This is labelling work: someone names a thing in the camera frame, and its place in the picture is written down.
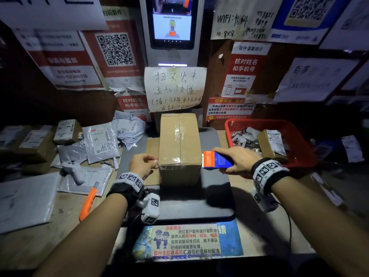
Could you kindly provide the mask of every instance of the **wristband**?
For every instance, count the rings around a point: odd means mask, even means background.
[[[281,163],[270,158],[258,161],[256,168],[252,167],[254,185],[258,191],[266,195],[271,192],[271,186],[280,179],[289,176],[289,170]]]
[[[136,200],[141,198],[144,192],[143,186],[144,181],[136,173],[123,173],[115,180],[106,196],[108,197],[110,194],[121,194],[126,198],[128,207],[131,207],[135,204]]]

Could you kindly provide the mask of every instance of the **person's right arm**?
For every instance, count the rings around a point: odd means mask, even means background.
[[[232,157],[234,166],[222,170],[225,174],[250,172],[261,159],[240,147],[213,150]],[[338,274],[369,276],[369,234],[347,214],[292,177],[277,181],[272,192],[318,255]]]

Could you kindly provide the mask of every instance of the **orange knife handle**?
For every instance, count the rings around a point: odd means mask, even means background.
[[[87,196],[85,202],[83,203],[81,212],[79,213],[79,221],[80,222],[83,221],[84,219],[86,219],[86,217],[90,213],[91,205],[92,205],[92,202],[95,198],[96,193],[97,193],[97,189],[92,187],[89,195]]]

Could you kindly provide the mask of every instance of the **table surface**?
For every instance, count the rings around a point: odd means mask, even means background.
[[[224,130],[218,130],[220,144],[228,148]],[[110,190],[116,178],[113,171],[104,195],[96,197],[92,209],[96,208]],[[253,181],[241,176],[229,176],[236,205],[236,216],[244,256],[285,255],[288,250],[289,223],[286,212],[279,207],[263,213],[255,204],[251,191]],[[85,195],[58,192],[51,222],[32,228],[18,230],[0,236],[0,270],[34,269],[79,223],[79,212]],[[114,245],[115,250],[124,242],[126,228],[121,228]],[[292,251],[296,254],[313,253],[310,245],[292,221]]]

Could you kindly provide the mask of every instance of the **touchscreen display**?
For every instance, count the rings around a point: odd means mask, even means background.
[[[189,41],[193,0],[152,0],[154,37],[170,42]]]

